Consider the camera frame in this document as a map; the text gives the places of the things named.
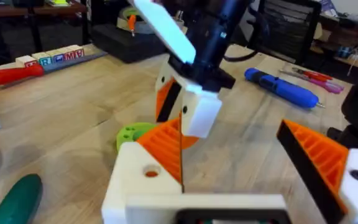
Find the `orange ribbed part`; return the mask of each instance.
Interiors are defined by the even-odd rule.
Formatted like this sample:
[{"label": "orange ribbed part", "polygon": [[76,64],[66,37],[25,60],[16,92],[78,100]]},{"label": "orange ribbed part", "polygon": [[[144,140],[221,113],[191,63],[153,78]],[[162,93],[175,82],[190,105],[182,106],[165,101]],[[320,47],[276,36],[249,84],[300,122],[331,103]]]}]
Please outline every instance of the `orange ribbed part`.
[{"label": "orange ribbed part", "polygon": [[196,137],[180,139],[180,118],[164,122],[143,134],[137,142],[141,144],[173,178],[182,183],[181,148],[186,149],[198,140]]},{"label": "orange ribbed part", "polygon": [[306,152],[338,204],[344,211],[347,211],[339,197],[339,188],[346,166],[348,149],[329,137],[293,121],[283,120],[283,123],[288,126],[299,145]]}]

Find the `black chair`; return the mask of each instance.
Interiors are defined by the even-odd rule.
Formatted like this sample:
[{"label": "black chair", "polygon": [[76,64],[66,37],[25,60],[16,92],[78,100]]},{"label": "black chair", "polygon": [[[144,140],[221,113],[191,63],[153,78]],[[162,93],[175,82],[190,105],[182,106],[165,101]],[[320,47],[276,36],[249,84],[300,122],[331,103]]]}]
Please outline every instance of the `black chair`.
[{"label": "black chair", "polygon": [[312,0],[260,0],[258,10],[270,35],[263,38],[256,27],[248,48],[301,65],[308,54],[321,12]]}]

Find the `wooden tabletop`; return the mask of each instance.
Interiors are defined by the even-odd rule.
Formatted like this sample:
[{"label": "wooden tabletop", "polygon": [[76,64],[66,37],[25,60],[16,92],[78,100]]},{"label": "wooden tabletop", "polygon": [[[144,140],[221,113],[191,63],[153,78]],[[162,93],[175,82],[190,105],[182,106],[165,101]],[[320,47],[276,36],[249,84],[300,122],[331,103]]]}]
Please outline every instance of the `wooden tabletop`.
[{"label": "wooden tabletop", "polygon": [[[227,55],[247,52],[232,46]],[[115,136],[124,125],[154,122],[154,84],[166,57],[124,64],[108,55],[0,88],[0,202],[21,177],[37,173],[44,192],[33,223],[101,223]],[[329,94],[279,75],[285,65],[262,54],[221,64],[237,81],[220,94],[223,107],[209,138],[183,152],[185,191],[282,194],[293,223],[324,223],[276,132],[283,118],[322,133],[345,128],[341,105],[351,86],[335,80],[346,89]],[[310,89],[326,109],[297,108],[245,81],[249,67]]]},{"label": "wooden tabletop", "polygon": [[[38,15],[50,15],[50,14],[73,14],[77,12],[86,12],[86,6],[76,1],[70,2],[68,7],[53,7],[44,4],[42,7],[34,7],[34,12]],[[13,6],[0,6],[0,17],[7,16],[24,16],[28,15],[27,8],[13,7]]]}]

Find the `blue screwdriver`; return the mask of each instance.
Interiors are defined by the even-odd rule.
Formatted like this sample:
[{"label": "blue screwdriver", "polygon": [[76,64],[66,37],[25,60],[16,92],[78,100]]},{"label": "blue screwdriver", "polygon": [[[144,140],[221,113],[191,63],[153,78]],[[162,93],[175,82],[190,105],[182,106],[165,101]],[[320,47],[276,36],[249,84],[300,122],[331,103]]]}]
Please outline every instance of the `blue screwdriver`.
[{"label": "blue screwdriver", "polygon": [[249,68],[244,75],[246,80],[254,82],[302,108],[314,108],[315,106],[325,108],[311,91],[261,72],[256,68]]}]

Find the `black cable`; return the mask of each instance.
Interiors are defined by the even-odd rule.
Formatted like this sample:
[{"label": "black cable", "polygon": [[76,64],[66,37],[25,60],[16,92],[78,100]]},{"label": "black cable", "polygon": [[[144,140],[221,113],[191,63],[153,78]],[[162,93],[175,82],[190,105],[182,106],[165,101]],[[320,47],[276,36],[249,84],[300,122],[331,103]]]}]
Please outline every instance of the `black cable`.
[{"label": "black cable", "polygon": [[[269,35],[270,35],[270,29],[269,24],[267,23],[266,19],[261,15],[259,12],[257,12],[252,7],[249,7],[249,12],[251,15],[253,15],[256,18],[256,22],[249,22],[252,26],[254,26],[254,30],[257,25],[259,25],[262,28],[262,41],[264,41]],[[258,49],[255,49],[251,54],[241,56],[241,57],[227,57],[224,56],[223,59],[227,62],[243,62],[245,60],[249,60],[253,57],[255,57],[259,53]]]},{"label": "black cable", "polygon": [[245,55],[245,56],[241,56],[241,57],[227,57],[227,56],[224,56],[223,58],[227,62],[243,62],[245,60],[249,60],[249,59],[255,57],[258,53],[259,52],[257,50],[255,50],[249,55]]}]

